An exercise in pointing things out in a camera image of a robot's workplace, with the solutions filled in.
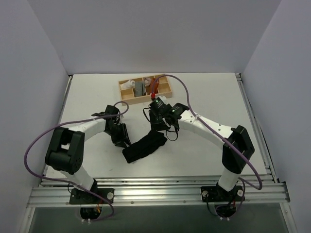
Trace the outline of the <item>black underwear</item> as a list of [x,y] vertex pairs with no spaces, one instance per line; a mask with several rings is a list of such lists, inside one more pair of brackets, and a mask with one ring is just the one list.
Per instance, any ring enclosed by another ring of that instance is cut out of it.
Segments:
[[151,130],[139,141],[123,149],[122,154],[127,163],[132,163],[152,154],[159,147],[164,146],[166,142],[167,138],[164,133]]

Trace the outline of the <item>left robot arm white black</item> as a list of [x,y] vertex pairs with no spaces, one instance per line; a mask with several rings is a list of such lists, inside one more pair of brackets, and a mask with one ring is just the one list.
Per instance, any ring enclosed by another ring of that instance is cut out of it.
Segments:
[[64,128],[57,127],[46,153],[45,163],[60,171],[81,190],[80,197],[86,203],[94,203],[98,197],[97,182],[83,168],[85,142],[91,137],[106,133],[114,146],[126,148],[131,145],[126,124],[115,105],[107,105],[105,111],[94,113],[94,118],[82,124]]

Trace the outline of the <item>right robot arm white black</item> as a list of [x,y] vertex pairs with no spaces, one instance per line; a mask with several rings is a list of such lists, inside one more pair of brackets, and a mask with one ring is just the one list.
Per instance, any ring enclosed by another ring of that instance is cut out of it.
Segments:
[[247,129],[241,125],[230,127],[200,116],[181,103],[171,106],[164,96],[149,104],[151,126],[157,130],[186,130],[201,136],[222,150],[224,170],[216,187],[216,196],[227,200],[233,195],[233,188],[250,160],[255,148]]

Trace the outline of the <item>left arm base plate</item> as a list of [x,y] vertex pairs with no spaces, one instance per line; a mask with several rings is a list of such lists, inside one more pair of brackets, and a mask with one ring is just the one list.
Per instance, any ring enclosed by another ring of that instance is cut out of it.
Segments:
[[[113,203],[114,199],[113,188],[100,188],[97,190],[97,195],[105,198],[109,203]],[[93,194],[74,188],[71,190],[69,204],[86,205],[86,204],[105,204],[105,202]]]

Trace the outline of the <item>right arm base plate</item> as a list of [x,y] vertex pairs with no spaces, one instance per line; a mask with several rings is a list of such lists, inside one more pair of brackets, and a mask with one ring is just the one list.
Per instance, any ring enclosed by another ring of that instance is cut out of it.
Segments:
[[215,186],[201,186],[201,198],[203,202],[233,202],[244,201],[243,187],[240,185],[227,192],[218,185]]

